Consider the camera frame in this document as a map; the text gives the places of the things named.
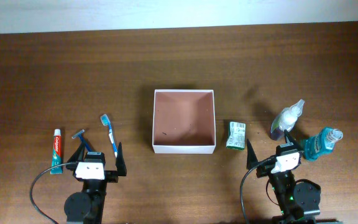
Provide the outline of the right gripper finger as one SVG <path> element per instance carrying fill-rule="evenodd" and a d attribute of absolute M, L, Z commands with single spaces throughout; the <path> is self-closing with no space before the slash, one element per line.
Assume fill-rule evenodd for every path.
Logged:
<path fill-rule="evenodd" d="M 255 151 L 249 139 L 247 139 L 246 145 L 247 145 L 247 169 L 251 170 L 253 167 L 257 166 L 259 161 L 257 159 L 257 156 L 255 155 Z"/>
<path fill-rule="evenodd" d="M 303 151 L 303 147 L 300 143 L 298 143 L 294 137 L 290 135 L 287 130 L 284 130 L 285 142 L 291 146 L 293 146 L 297 151 Z"/>

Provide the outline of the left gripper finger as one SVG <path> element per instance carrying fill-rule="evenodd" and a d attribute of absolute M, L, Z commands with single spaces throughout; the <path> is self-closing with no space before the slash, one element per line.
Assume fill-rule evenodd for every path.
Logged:
<path fill-rule="evenodd" d="M 116 156 L 116 168 L 117 168 L 117 175 L 118 176 L 126 176 L 127 175 L 127 168 L 124 161 L 124 155 L 122 151 L 122 143 L 120 142 L 117 147 L 117 156 Z"/>
<path fill-rule="evenodd" d="M 81 143 L 78 149 L 73 153 L 73 155 L 69 158 L 69 162 L 83 162 L 84 154 L 85 154 L 85 143 Z"/>

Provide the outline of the clear bottle with purple liquid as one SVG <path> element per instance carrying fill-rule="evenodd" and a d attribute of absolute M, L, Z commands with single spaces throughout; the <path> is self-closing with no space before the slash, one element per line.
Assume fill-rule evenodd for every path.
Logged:
<path fill-rule="evenodd" d="M 290 132 L 298 118 L 303 113 L 303 106 L 305 101 L 300 99 L 294 105 L 284 108 L 279 115 L 273 120 L 270 128 L 270 138 L 274 141 L 280 140 L 284 137 L 284 131 Z"/>

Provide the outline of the blue disposable razor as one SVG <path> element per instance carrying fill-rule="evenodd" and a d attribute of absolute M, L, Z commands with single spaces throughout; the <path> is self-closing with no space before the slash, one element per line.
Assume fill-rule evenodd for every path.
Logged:
<path fill-rule="evenodd" d="M 80 141 L 85 145 L 85 148 L 87 149 L 87 151 L 88 152 L 93 152 L 94 150 L 88 144 L 88 141 L 83 137 L 84 132 L 85 132 L 85 130 L 82 129 L 82 130 L 78 131 L 76 134 L 74 134 L 71 138 L 72 139 L 79 138 Z"/>

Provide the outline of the red white toothpaste tube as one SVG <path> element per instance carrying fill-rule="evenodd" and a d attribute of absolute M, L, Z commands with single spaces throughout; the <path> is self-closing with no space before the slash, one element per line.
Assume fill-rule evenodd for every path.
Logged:
<path fill-rule="evenodd" d="M 52 167 L 50 173 L 51 174 L 62 174 L 63 167 L 60 166 L 62 164 L 62 135 L 60 129 L 54 130 L 53 135 L 53 154 L 52 154 Z"/>

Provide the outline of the green white packet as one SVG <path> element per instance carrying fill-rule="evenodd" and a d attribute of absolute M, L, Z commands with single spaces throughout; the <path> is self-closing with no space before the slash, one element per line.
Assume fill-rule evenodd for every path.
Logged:
<path fill-rule="evenodd" d="M 235 121 L 229 122 L 226 147 L 243 151 L 246 146 L 246 124 Z"/>

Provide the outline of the blue mouthwash bottle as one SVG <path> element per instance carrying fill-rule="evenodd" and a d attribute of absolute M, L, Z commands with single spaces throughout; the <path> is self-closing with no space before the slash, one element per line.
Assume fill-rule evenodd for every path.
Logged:
<path fill-rule="evenodd" d="M 315 161 L 322 155 L 332 153 L 335 144 L 342 138 L 341 130 L 325 127 L 319 134 L 300 141 L 300 145 L 304 149 L 303 156 L 308 161 Z"/>

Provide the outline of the blue white toothbrush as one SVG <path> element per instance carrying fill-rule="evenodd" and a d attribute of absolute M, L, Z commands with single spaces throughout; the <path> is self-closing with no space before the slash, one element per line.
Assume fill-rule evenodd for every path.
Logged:
<path fill-rule="evenodd" d="M 107 126 L 108 129 L 109 129 L 109 132 L 108 132 L 109 140 L 111 142 L 111 145 L 112 145 L 112 148 L 113 148 L 113 151 L 114 151 L 114 156 L 117 157 L 117 146 L 116 146 L 116 143 L 114 141 L 113 132 L 112 132 L 112 126 L 111 126 L 111 122 L 109 120 L 109 117 L 108 117 L 107 114 L 103 114 L 100 117 L 100 119 L 101 119 L 102 125 Z"/>

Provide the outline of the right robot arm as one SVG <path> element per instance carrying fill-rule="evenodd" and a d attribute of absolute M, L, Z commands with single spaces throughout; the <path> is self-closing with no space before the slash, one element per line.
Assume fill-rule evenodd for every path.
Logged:
<path fill-rule="evenodd" d="M 273 217 L 273 223 L 317 223 L 321 187 L 308 179 L 295 180 L 292 171 L 301 165 L 302 158 L 315 161 L 332 153 L 343 133 L 327 127 L 302 142 L 297 142 L 288 131 L 284 137 L 285 144 L 277 146 L 276 153 L 262 161 L 257 159 L 250 141 L 246 141 L 247 173 L 241 180 L 240 198 L 243 198 L 246 178 L 255 170 L 258 178 L 268 177 L 267 185 L 272 186 L 280 207 L 281 215 Z"/>

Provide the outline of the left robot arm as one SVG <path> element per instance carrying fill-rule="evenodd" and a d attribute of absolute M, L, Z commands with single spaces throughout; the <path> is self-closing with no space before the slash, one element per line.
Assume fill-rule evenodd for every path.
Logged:
<path fill-rule="evenodd" d="M 106 170 L 102 152 L 86 152 L 82 143 L 69 158 L 66 168 L 73 177 L 83 183 L 81 191 L 71 194 L 65 201 L 67 223 L 101 223 L 106 189 L 109 183 L 117 183 L 127 175 L 122 144 L 117 147 L 116 170 Z"/>

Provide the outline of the white cardboard box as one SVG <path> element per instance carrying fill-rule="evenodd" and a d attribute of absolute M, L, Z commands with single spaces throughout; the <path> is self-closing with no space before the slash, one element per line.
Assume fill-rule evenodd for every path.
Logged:
<path fill-rule="evenodd" d="M 156 154 L 212 154 L 216 148 L 214 91 L 155 90 L 152 147 Z"/>

